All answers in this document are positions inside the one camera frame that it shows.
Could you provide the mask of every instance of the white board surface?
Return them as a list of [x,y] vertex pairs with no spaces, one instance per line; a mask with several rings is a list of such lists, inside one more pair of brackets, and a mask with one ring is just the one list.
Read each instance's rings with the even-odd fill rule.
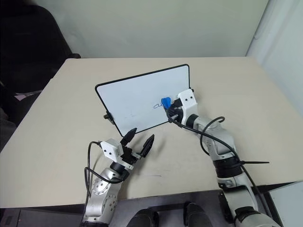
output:
[[180,65],[96,86],[103,105],[120,134],[137,132],[167,122],[161,99],[176,98],[189,88],[189,66]]

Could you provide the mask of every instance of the beige table surface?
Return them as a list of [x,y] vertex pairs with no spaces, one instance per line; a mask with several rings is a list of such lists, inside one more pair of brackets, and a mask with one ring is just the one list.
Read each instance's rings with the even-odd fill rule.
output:
[[[88,143],[121,139],[103,119],[95,85],[184,63],[199,112],[226,117],[223,127],[243,160],[270,161],[247,165],[257,185],[303,180],[303,119],[254,59],[70,59],[0,153],[0,206],[84,203]],[[137,134],[131,147],[141,149],[151,134],[152,150],[124,182],[121,199],[218,189],[193,133],[166,123]],[[91,160],[98,160],[97,172],[111,163],[97,147]]]

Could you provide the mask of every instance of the person's foot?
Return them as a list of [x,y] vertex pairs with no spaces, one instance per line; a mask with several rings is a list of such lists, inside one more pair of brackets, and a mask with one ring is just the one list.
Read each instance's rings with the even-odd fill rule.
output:
[[138,211],[130,220],[127,227],[158,227],[159,215],[152,209],[142,209]]
[[187,227],[213,227],[204,210],[194,202],[184,203],[183,221]]

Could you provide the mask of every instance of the black chair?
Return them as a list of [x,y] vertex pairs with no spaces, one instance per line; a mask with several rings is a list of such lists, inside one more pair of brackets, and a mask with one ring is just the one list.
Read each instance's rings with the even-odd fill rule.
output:
[[0,80],[14,93],[43,90],[66,59],[80,55],[71,52],[46,9],[25,3],[4,7],[7,9],[1,9],[6,14],[1,16]]

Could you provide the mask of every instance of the gray floor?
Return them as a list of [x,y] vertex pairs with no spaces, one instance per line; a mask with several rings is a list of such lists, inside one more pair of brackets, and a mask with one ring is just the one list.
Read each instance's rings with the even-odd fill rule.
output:
[[[190,192],[166,196],[154,196],[118,202],[110,227],[125,227],[134,214],[147,207],[159,207],[176,204],[181,208],[186,201],[194,201],[200,205],[209,216],[213,227],[232,227],[221,213],[218,191]],[[77,214],[45,212],[36,209],[6,209],[1,226],[5,227],[77,227],[81,216]],[[160,227],[183,227],[183,210],[166,210],[159,212]]]

